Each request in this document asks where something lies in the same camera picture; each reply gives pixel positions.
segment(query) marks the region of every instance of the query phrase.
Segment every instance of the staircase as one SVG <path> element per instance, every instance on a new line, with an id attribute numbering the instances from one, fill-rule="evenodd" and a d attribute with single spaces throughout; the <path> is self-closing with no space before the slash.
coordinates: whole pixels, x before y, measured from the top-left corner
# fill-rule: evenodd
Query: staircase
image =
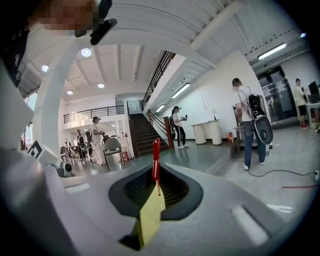
<path id="1" fill-rule="evenodd" d="M 140 157 L 153 153 L 153 142 L 156 138 L 160 139 L 160 152 L 169 150 L 168 144 L 160 137 L 143 114 L 130 114 L 130 120 L 133 121 L 135 140 Z"/>

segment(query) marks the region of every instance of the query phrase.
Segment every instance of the stair railing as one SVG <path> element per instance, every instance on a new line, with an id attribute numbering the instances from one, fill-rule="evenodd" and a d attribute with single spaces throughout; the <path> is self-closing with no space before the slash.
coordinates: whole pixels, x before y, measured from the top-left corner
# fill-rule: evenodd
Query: stair railing
<path id="1" fill-rule="evenodd" d="M 160 129 L 160 131 L 165 135 L 166 139 L 168 140 L 169 148 L 173 150 L 175 148 L 175 144 L 174 140 L 172 139 L 169 117 L 165 116 L 163 118 L 164 122 L 162 122 L 157 116 L 151 113 L 150 109 L 148 109 L 147 111 L 147 117 L 150 124 L 153 127 L 155 127 L 154 125 L 156 125 Z"/>

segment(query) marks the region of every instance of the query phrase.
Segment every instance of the gray floor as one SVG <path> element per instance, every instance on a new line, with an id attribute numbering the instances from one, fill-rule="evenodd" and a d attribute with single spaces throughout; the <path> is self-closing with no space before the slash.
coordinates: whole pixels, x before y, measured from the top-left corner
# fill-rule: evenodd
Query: gray floor
<path id="1" fill-rule="evenodd" d="M 188 141 L 189 148 L 175 149 L 161 153 L 161 162 L 191 168 L 200 172 L 223 176 L 242 187 L 260 201 L 273 208 L 284 221 L 288 222 L 303 213 L 318 188 L 283 188 L 283 186 L 312 186 L 314 175 L 299 176 L 286 172 L 272 172 L 264 177 L 254 177 L 243 169 L 243 152 L 236 159 L 225 160 L 230 144 L 224 142 L 213 146 L 207 142 L 196 145 Z M 320 133 L 313 129 L 300 129 L 297 126 L 274 131 L 273 149 L 266 157 L 265 164 L 259 165 L 256 151 L 252 154 L 250 172 L 263 175 L 271 170 L 288 170 L 299 174 L 320 170 Z M 144 167 L 152 163 L 153 156 L 121 164 L 119 154 L 108 156 L 110 171 L 118 171 L 133 166 Z M 109 172 L 106 165 L 76 163 L 73 169 L 76 176 L 95 175 Z"/>

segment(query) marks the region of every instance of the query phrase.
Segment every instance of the desk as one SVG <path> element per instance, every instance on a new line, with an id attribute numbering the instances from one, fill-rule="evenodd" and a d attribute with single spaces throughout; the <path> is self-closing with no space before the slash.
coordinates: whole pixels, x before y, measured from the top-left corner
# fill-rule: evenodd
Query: desk
<path id="1" fill-rule="evenodd" d="M 310 114 L 310 110 L 311 110 L 311 109 L 320 108 L 320 103 L 309 103 L 309 104 L 305 104 L 305 106 L 306 106 L 306 111 L 308 112 L 309 127 L 311 128 L 311 114 Z"/>

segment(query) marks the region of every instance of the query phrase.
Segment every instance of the computer monitor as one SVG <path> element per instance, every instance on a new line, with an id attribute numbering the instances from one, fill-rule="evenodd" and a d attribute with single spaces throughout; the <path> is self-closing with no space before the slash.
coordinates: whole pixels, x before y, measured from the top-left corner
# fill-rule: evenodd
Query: computer monitor
<path id="1" fill-rule="evenodd" d="M 310 83 L 310 84 L 308 85 L 308 87 L 309 87 L 309 92 L 310 92 L 310 94 L 318 94 L 318 93 L 319 93 L 318 86 L 317 86 L 317 84 L 316 84 L 315 81 L 313 81 L 312 83 Z"/>

